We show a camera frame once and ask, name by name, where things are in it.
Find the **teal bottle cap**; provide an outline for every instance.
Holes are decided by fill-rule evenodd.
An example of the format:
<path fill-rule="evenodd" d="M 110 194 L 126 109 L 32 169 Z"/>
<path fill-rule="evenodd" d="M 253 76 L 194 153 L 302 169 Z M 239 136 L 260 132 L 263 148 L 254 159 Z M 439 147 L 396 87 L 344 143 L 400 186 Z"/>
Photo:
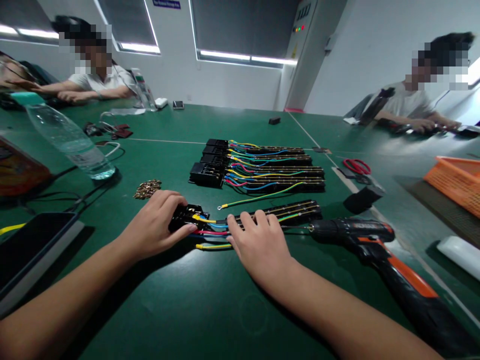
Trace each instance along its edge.
<path fill-rule="evenodd" d="M 10 96 L 23 106 L 45 104 L 45 100 L 36 92 L 14 92 Z"/>

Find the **orange plastic basket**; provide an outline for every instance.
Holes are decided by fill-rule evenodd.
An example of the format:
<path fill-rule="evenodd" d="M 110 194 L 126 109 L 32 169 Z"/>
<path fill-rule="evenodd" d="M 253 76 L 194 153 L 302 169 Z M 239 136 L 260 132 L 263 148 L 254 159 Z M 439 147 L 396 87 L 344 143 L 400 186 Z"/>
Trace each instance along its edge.
<path fill-rule="evenodd" d="M 480 218 L 480 161 L 437 156 L 438 163 L 423 178 Z"/>

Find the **cordless drill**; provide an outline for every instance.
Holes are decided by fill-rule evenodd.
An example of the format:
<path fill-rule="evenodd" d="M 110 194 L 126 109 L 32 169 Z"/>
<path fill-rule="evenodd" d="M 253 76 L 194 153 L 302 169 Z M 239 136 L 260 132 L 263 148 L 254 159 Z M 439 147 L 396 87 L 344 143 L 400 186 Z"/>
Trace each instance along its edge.
<path fill-rule="evenodd" d="M 480 355 L 480 347 L 449 311 L 438 294 L 384 243 L 395 239 L 390 225 L 376 220 L 313 220 L 316 240 L 340 241 L 360 260 L 378 270 L 419 336 L 446 358 Z"/>

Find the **sign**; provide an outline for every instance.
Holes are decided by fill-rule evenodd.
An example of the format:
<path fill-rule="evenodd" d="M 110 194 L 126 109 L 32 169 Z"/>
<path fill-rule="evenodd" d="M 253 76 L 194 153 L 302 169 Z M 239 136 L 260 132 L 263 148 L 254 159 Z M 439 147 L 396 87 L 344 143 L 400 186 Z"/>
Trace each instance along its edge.
<path fill-rule="evenodd" d="M 161 8 L 177 9 L 180 10 L 180 1 L 172 0 L 153 0 L 153 5 Z"/>

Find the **green table surface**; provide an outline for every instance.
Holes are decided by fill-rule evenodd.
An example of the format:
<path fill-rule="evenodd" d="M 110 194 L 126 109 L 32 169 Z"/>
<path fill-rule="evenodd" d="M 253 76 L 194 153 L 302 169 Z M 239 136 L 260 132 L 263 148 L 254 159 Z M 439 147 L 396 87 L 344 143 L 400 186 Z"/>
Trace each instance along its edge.
<path fill-rule="evenodd" d="M 89 121 L 97 122 L 104 111 L 130 104 L 124 100 L 105 101 L 62 112 L 83 126 Z M 268 119 L 275 116 L 281 116 L 281 123 L 269 125 Z M 1 110 L 0 119 L 0 135 L 48 166 L 52 173 L 71 166 L 36 133 L 26 113 Z M 480 155 L 477 139 L 464 140 L 452 134 L 428 139 L 394 136 L 384 129 L 350 126 L 335 116 L 199 105 L 186 105 L 185 110 L 178 111 L 167 107 L 156 113 L 116 116 L 115 120 L 129 124 L 134 132 L 130 138 L 119 140 L 125 154 L 114 164 L 122 179 L 100 197 L 89 199 L 94 202 L 80 217 L 86 230 L 40 279 L 27 299 L 61 279 L 120 234 L 145 204 L 132 197 L 144 181 L 161 180 L 163 189 L 181 192 L 190 204 L 201 205 L 210 212 L 211 219 L 224 219 L 229 212 L 239 214 L 305 199 L 318 201 L 324 218 L 332 219 L 344 215 L 336 204 L 351 194 L 332 167 L 344 158 L 360 158 L 371 166 L 373 177 L 387 191 L 376 208 L 410 250 L 397 246 L 393 251 L 424 277 L 472 335 L 480 338 L 475 321 L 452 297 L 454 294 L 478 319 L 480 283 L 436 250 L 438 240 L 454 233 L 403 186 L 405 182 L 420 180 L 435 164 L 437 155 Z M 200 160 L 210 138 L 302 147 L 312 156 L 315 166 L 325 169 L 326 192 L 290 194 L 217 210 L 217 206 L 243 200 L 245 196 L 228 186 L 216 189 L 188 183 L 190 169 Z M 332 154 L 328 157 L 313 152 L 312 146 L 316 145 L 329 148 Z M 93 188 L 83 173 L 74 170 L 46 191 L 85 194 Z M 55 201 L 30 205 L 37 212 L 62 211 L 69 206 Z M 31 218 L 14 206 L 0 207 L 0 212 L 0 228 Z M 291 254 L 300 263 L 413 331 L 378 273 L 362 265 L 355 255 L 341 246 L 315 242 L 308 235 L 288 234 L 286 238 Z M 197 250 L 195 240 L 198 241 L 186 239 L 169 252 L 137 264 L 120 279 L 64 357 L 335 358 L 319 336 L 255 285 L 234 251 Z M 451 292 L 437 283 L 425 265 Z"/>

